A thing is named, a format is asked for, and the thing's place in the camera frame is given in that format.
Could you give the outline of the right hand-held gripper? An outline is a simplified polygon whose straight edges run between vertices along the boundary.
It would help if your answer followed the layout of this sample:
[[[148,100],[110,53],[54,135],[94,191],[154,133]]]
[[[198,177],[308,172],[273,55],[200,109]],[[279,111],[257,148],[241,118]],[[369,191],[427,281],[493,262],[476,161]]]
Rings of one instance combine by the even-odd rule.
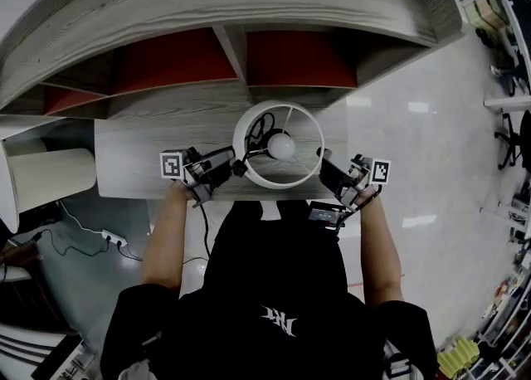
[[[389,182],[389,160],[362,154],[347,160],[322,147],[316,154],[321,158],[320,182],[352,213],[359,212],[378,197]]]

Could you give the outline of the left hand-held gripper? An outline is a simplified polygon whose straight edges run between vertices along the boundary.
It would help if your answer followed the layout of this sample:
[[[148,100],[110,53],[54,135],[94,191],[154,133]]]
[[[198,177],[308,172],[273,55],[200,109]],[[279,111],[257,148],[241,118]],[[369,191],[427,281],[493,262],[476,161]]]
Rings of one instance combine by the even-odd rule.
[[[245,161],[235,158],[232,146],[201,154],[194,147],[167,150],[159,154],[161,177],[183,183],[200,207],[212,198],[216,188],[226,182],[231,172],[242,178],[248,167]]]

